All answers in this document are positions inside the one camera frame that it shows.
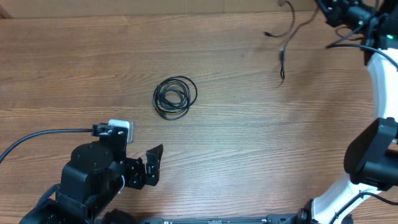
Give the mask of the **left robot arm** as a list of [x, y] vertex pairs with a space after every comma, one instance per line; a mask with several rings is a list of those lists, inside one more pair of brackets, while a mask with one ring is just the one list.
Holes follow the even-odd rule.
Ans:
[[99, 215], [123, 188], [157, 185], [164, 151], [158, 145], [146, 152], [147, 160], [126, 155], [133, 142], [134, 124], [111, 119], [93, 126], [98, 138], [76, 147], [62, 170], [61, 181], [41, 196], [21, 223], [137, 223], [117, 208]]

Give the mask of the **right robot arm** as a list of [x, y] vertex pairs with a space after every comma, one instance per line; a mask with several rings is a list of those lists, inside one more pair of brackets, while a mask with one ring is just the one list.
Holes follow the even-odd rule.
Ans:
[[311, 199], [290, 223], [351, 223], [349, 213], [369, 197], [397, 185], [397, 1], [369, 7], [362, 1], [318, 1], [332, 27], [361, 34], [358, 48], [373, 84], [374, 121], [348, 146], [345, 173], [321, 196]]

